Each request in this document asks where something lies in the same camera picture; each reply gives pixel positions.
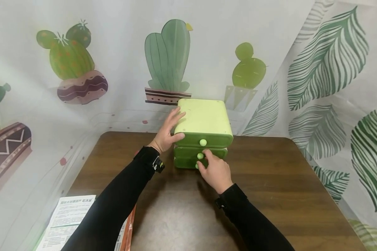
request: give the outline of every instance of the green plastic drawer unit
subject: green plastic drawer unit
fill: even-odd
[[[186,115],[179,120],[175,133],[186,137],[178,146],[225,148],[233,141],[225,103],[220,100],[182,98],[178,102]]]
[[[175,166],[178,168],[197,168],[197,161],[205,167],[208,161],[202,151],[210,149],[215,156],[223,159],[226,149],[233,141],[225,103],[220,100],[182,98],[178,102],[181,112],[186,116],[179,120],[175,133],[182,132],[186,137],[176,142]]]

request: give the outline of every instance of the left hand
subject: left hand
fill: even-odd
[[[184,133],[182,132],[173,136],[170,134],[170,131],[177,124],[179,119],[183,118],[186,114],[186,112],[178,114],[179,111],[180,106],[170,111],[168,117],[166,118],[161,129],[159,129],[159,132],[155,136],[154,140],[152,140],[152,142],[148,145],[155,148],[159,152],[159,154],[167,151],[173,143],[178,142],[179,140],[184,138]]]

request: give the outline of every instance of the drawer cabinet top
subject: drawer cabinet top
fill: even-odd
[[[225,103],[221,100],[182,98],[178,102],[186,115],[176,126],[175,133],[212,134],[230,136],[233,139]]]

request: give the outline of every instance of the black long-sleeve shirt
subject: black long-sleeve shirt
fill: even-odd
[[[134,159],[103,190],[62,251],[113,251],[123,222],[154,175],[151,166]],[[279,230],[234,184],[220,195],[225,215],[239,230],[247,248],[294,251]]]

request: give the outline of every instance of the brown tabletop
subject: brown tabletop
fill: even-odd
[[[99,195],[154,136],[103,134],[68,196]],[[171,149],[162,160],[165,170],[155,173],[138,200],[131,250],[246,250],[234,226],[216,208],[217,195],[198,170],[173,167]],[[234,137],[226,161],[233,182],[295,250],[365,250],[292,141]]]

